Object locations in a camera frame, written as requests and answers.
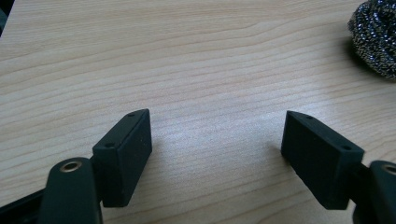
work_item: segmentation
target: black plastic part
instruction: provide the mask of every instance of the black plastic part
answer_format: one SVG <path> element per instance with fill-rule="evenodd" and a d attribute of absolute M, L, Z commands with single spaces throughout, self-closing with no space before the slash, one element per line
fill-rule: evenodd
<path fill-rule="evenodd" d="M 3 224 L 34 224 L 38 219 L 38 210 L 44 190 L 23 197 L 0 209 L 0 223 Z"/>
<path fill-rule="evenodd" d="M 282 155 L 327 209 L 346 209 L 348 169 L 361 165 L 364 150 L 319 120 L 288 111 Z"/>
<path fill-rule="evenodd" d="M 373 161 L 370 199 L 381 224 L 396 223 L 396 164 L 388 161 Z"/>
<path fill-rule="evenodd" d="M 37 223 L 102 223 L 90 160 L 73 158 L 52 167 Z"/>
<path fill-rule="evenodd" d="M 149 110 L 123 117 L 94 147 L 92 165 L 104 207 L 128 204 L 151 153 Z"/>

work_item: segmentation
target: screw hole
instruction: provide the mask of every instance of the screw hole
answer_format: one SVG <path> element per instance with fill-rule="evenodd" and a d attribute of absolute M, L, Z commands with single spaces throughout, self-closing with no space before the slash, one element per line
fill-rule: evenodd
<path fill-rule="evenodd" d="M 384 165 L 383 168 L 385 169 L 385 171 L 387 171 L 388 173 L 391 173 L 392 175 L 396 175 L 396 167 L 392 166 L 392 165 Z"/>
<path fill-rule="evenodd" d="M 105 144 L 105 147 L 114 147 L 116 144 L 114 144 L 114 143 L 106 143 Z"/>
<path fill-rule="evenodd" d="M 352 147 L 349 147 L 349 146 L 341 146 L 341 148 L 343 148 L 343 149 L 345 149 L 345 150 L 350 150 L 350 149 L 352 149 Z"/>
<path fill-rule="evenodd" d="M 61 167 L 61 172 L 69 173 L 77 170 L 82 165 L 81 161 L 70 161 Z"/>

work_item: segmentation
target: light wood surface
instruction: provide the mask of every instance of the light wood surface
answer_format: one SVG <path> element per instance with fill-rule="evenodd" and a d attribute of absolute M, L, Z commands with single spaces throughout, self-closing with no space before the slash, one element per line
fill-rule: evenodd
<path fill-rule="evenodd" d="M 287 110 L 396 162 L 395 83 L 354 56 L 361 1 L 16 0 L 0 38 L 0 205 L 149 108 L 153 153 L 109 223 L 352 223 L 282 159 Z"/>

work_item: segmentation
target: wooden table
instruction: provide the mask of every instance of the wooden table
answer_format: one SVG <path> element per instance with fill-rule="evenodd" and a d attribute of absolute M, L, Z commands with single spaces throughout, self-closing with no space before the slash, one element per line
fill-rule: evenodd
<path fill-rule="evenodd" d="M 287 110 L 396 162 L 395 84 L 350 47 L 361 1 L 16 1 L 0 38 L 0 205 L 149 108 L 153 153 L 109 223 L 351 223 L 281 157 Z"/>

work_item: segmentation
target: wood grain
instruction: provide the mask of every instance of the wood grain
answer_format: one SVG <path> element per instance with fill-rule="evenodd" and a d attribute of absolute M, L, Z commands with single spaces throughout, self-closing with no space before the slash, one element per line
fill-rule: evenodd
<path fill-rule="evenodd" d="M 0 38 L 0 205 L 149 108 L 153 153 L 105 223 L 352 223 L 279 153 L 287 110 L 396 162 L 394 83 L 353 54 L 360 1 L 16 1 Z"/>

